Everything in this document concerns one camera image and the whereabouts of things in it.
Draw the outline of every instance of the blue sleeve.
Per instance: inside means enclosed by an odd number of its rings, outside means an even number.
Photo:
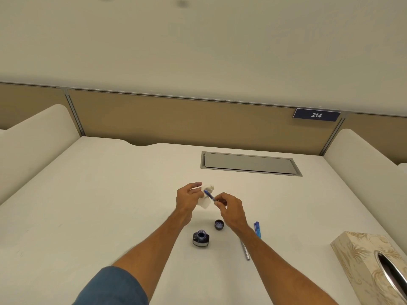
[[[147,295],[129,272],[108,266],[79,293],[73,305],[148,305]]]

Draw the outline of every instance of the blue pen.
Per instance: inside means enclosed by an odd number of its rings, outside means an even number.
[[[210,192],[208,192],[206,189],[204,189],[203,192],[204,192],[209,198],[211,198],[213,201],[215,201],[215,198],[213,198],[213,196],[210,194]]]
[[[258,236],[259,238],[261,238],[261,232],[260,232],[260,224],[259,224],[259,222],[255,222],[255,223],[254,223],[254,226],[255,226],[255,231],[256,231],[257,236]]]

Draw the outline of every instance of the white tissue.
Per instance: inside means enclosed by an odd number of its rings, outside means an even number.
[[[207,190],[210,194],[213,192],[213,189],[214,189],[213,185],[203,185],[201,188],[202,188],[202,191]],[[209,198],[205,194],[205,192],[203,194],[205,195],[205,197],[198,199],[198,205],[203,207],[204,209],[207,209],[207,207],[212,202],[212,199]]]

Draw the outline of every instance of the blue sign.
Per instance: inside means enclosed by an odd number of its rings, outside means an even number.
[[[332,121],[335,122],[341,113],[338,111],[325,111],[314,109],[302,109],[297,108],[294,113],[294,118],[297,119],[310,119],[320,121]]]

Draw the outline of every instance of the patterned tissue box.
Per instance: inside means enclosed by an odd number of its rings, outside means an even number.
[[[407,304],[407,265],[385,236],[346,231],[331,246],[362,305]]]

